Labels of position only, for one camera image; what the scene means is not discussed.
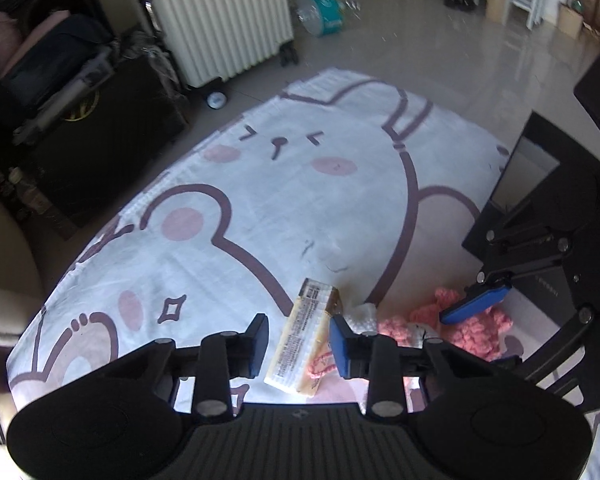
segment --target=pink crochet item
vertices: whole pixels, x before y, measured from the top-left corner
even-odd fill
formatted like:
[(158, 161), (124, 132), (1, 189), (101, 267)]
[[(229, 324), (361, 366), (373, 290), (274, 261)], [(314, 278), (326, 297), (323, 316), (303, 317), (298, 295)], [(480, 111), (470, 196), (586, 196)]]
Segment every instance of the pink crochet item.
[(438, 315), (460, 299), (460, 295), (448, 288), (435, 291), (435, 303), (421, 306), (408, 313), (407, 319), (392, 317), (378, 323), (378, 332), (394, 338), (399, 346), (411, 346), (410, 332), (406, 324), (423, 323), (432, 327), (442, 339), (478, 356), (485, 361), (501, 357), (499, 335), (513, 326), (512, 320), (497, 306), (490, 306), (462, 323), (443, 325)]

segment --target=tiled floor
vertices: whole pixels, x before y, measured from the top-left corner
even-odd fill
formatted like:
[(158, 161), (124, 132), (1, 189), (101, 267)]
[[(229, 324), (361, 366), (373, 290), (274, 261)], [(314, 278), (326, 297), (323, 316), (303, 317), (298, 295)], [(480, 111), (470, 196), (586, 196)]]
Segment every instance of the tiled floor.
[(96, 221), (63, 242), (45, 225), (26, 226), (43, 283), (50, 292), (64, 270), (117, 209), (173, 161), (237, 114), (288, 83), (330, 66), (363, 72), (423, 95), (485, 127), (513, 147), (532, 110), (600, 158), (600, 133), (573, 96), (573, 87), (600, 52), (588, 33), (578, 41), (545, 24), (529, 32), (525, 16), (507, 27), (479, 14), (449, 10), (441, 0), (361, 0), (362, 19), (339, 34), (298, 32), (299, 66), (271, 59), (228, 84), (222, 110), (194, 103), (194, 123)]

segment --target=metal screw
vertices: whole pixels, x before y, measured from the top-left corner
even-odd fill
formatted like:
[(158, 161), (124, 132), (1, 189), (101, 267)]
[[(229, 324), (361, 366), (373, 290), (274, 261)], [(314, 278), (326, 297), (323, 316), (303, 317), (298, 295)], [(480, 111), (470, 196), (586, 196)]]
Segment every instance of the metal screw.
[(400, 404), (392, 400), (381, 400), (380, 402), (376, 402), (371, 407), (371, 411), (374, 412), (377, 416), (385, 418), (388, 416), (400, 415), (404, 411), (404, 408)]
[(569, 240), (567, 238), (560, 238), (558, 240), (558, 250), (561, 253), (565, 253), (565, 252), (567, 252), (568, 249), (569, 249)]
[(583, 325), (589, 323), (593, 319), (593, 313), (591, 309), (588, 306), (581, 308), (578, 312), (578, 319)]
[(226, 411), (226, 404), (222, 400), (203, 400), (197, 403), (196, 411), (202, 416), (218, 416)]

